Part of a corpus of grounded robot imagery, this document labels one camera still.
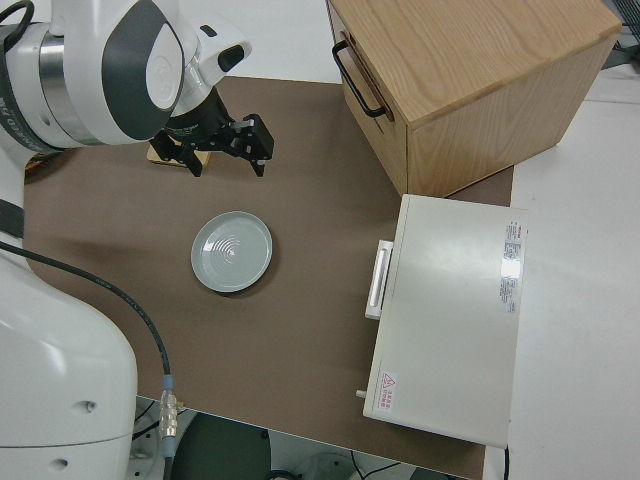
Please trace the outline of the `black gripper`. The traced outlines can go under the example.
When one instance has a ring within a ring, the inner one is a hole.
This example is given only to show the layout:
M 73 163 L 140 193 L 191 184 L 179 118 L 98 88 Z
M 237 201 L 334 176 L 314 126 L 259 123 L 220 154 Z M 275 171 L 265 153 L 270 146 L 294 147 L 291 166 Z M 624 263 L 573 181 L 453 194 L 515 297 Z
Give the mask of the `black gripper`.
M 151 162 L 187 168 L 200 177 L 205 162 L 195 150 L 222 150 L 249 162 L 257 177 L 272 159 L 274 139 L 258 114 L 234 121 L 216 87 L 194 109 L 172 116 L 151 139 Z

